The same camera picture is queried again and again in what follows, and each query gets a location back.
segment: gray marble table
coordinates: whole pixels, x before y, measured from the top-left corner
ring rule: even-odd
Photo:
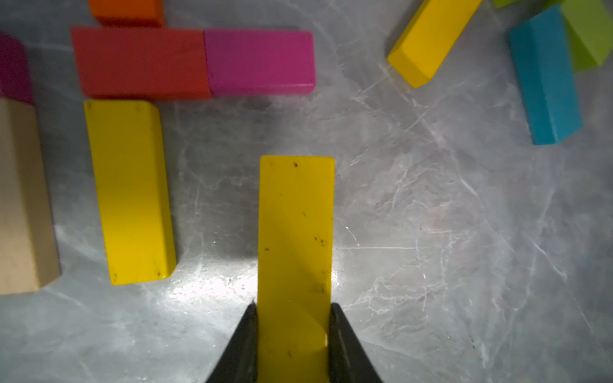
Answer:
[[[419,3],[165,1],[169,26],[313,31],[318,86],[158,104],[179,264],[111,286],[68,29],[95,22],[85,0],[0,2],[28,48],[63,268],[0,297],[0,381],[206,380],[256,296],[263,154],[336,159],[332,297],[386,382],[613,376],[613,59],[576,76],[584,129],[535,147],[505,33],[539,2],[486,0],[412,89],[385,54]]]

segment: magenta wooden block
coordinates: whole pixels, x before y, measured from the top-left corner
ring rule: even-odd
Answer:
[[[204,45],[213,96],[309,94],[315,88],[310,32],[206,29]]]
[[[0,32],[0,97],[34,103],[26,49],[4,32]]]

